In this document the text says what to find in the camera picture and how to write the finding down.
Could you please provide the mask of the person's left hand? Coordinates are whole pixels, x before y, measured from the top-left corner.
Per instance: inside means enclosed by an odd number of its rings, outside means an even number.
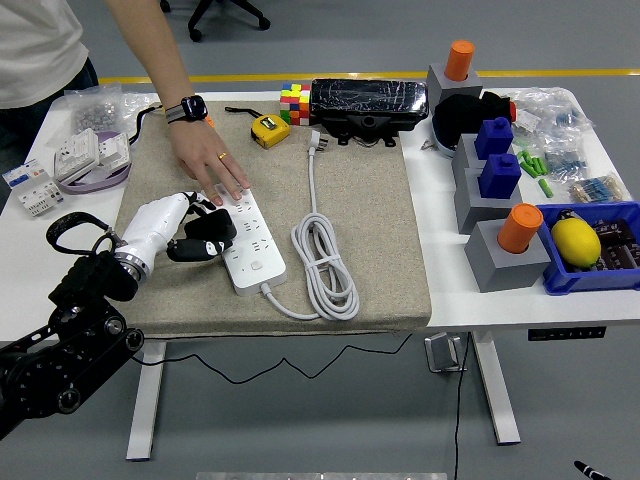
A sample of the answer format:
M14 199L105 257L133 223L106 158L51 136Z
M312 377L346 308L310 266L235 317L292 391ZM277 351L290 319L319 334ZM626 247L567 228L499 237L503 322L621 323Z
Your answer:
M246 173L206 120L173 122L169 133L176 162L214 204L222 204L217 183L234 200L241 198L241 190L250 188Z

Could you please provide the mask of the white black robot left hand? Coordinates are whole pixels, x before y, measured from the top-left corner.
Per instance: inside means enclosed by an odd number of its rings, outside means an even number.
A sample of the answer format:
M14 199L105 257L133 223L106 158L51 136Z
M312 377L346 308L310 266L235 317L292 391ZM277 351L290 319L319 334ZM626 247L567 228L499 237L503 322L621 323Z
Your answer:
M115 257L148 275L160 253L176 262L206 261L231 247L236 235L227 210L200 193L180 192L141 206Z

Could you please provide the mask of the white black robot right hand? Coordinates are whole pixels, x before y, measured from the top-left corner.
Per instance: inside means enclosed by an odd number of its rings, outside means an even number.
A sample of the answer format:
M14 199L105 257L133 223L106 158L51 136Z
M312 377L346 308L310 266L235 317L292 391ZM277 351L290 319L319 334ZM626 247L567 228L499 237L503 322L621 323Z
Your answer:
M585 464L582 461L576 460L574 461L574 466L577 470L579 470L583 475L585 475L590 480L611 480L611 478L603 473L597 471L593 467Z

